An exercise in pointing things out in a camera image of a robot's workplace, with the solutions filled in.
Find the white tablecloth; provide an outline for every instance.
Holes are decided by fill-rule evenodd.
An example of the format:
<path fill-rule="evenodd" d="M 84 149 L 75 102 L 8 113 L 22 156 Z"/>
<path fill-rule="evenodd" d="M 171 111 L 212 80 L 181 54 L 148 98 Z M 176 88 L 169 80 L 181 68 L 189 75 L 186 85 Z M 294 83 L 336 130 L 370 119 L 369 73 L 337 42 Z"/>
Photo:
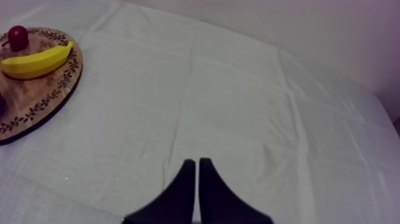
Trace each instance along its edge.
<path fill-rule="evenodd" d="M 84 71 L 54 118 L 0 148 L 0 223 L 120 223 L 200 157 L 277 224 L 400 220 L 399 139 L 352 82 L 131 4 L 43 4 L 13 24 L 67 32 Z"/>

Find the yellow banana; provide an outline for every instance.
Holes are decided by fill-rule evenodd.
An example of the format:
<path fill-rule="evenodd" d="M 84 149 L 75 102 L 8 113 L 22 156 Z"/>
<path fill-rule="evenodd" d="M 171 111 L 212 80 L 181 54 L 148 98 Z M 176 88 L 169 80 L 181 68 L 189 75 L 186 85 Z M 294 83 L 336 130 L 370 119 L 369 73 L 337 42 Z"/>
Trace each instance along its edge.
<path fill-rule="evenodd" d="M 0 69 L 15 79 L 39 77 L 64 64 L 73 45 L 69 41 L 67 46 L 55 46 L 37 54 L 7 58 L 1 61 Z"/>

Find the red apple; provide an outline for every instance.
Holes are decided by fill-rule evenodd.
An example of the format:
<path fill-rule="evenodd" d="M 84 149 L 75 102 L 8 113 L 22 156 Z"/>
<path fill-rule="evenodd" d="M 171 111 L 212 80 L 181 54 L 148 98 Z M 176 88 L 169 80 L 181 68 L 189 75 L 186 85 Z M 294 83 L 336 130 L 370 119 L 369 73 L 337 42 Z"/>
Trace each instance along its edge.
<path fill-rule="evenodd" d="M 14 26 L 8 31 L 8 43 L 12 51 L 21 51 L 28 46 L 28 31 L 23 26 Z"/>

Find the white wall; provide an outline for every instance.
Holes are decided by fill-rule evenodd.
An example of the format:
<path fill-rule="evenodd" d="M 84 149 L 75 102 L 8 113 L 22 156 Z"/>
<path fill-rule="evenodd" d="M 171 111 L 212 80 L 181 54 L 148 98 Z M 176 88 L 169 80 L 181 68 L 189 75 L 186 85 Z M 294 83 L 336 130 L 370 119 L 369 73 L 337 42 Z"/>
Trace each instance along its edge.
<path fill-rule="evenodd" d="M 278 45 L 359 81 L 381 98 L 392 119 L 400 115 L 397 0 L 126 1 Z"/>

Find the apple stem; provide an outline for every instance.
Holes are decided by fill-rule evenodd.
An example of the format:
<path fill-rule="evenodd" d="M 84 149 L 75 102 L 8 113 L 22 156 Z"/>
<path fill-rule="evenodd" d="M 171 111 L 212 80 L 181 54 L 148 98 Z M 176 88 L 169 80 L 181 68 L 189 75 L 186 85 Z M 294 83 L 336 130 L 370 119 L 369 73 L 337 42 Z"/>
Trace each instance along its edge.
<path fill-rule="evenodd" d="M 4 46 L 4 45 L 6 45 L 6 44 L 8 44 L 8 43 L 9 43 L 9 41 L 7 41 L 7 42 L 3 43 L 1 46 Z"/>

